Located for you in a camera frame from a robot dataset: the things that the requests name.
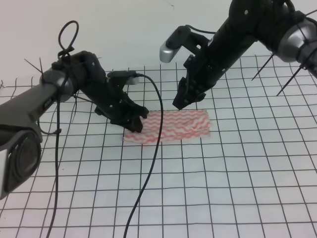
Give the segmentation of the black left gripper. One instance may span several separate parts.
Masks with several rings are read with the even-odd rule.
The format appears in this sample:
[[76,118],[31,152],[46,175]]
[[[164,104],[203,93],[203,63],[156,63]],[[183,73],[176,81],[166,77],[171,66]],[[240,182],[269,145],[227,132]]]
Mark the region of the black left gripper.
[[142,132],[140,117],[146,119],[149,110],[134,104],[123,88],[108,83],[107,77],[101,81],[92,80],[82,88],[83,93],[97,106],[99,113],[113,124],[130,132]]

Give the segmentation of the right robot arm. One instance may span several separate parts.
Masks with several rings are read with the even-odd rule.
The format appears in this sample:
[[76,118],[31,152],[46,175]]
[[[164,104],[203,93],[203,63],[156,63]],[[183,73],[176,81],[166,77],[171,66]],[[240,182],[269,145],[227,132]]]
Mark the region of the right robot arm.
[[261,42],[284,62],[317,73],[317,23],[296,11],[289,0],[234,0],[229,16],[211,39],[180,26],[166,46],[191,54],[173,105],[183,109],[202,101],[206,92],[232,67],[254,42]]

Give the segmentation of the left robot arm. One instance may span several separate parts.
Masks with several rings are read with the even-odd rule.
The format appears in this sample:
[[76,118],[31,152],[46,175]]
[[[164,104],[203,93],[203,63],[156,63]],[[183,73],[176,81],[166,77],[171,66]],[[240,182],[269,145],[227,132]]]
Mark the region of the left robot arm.
[[22,185],[41,161],[42,133],[39,118],[55,102],[65,102],[82,91],[96,113],[132,132],[141,132],[149,111],[123,91],[138,76],[135,71],[106,73],[97,56],[81,51],[60,58],[44,72],[40,83],[0,107],[0,196]]

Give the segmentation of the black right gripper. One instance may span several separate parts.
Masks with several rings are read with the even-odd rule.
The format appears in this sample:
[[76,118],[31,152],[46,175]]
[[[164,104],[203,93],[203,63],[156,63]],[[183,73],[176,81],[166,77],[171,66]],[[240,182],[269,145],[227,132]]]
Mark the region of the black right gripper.
[[193,103],[201,102],[206,96],[205,92],[235,63],[238,57],[237,48],[235,39],[210,39],[200,53],[188,62],[188,76],[181,78],[172,104],[182,110]]

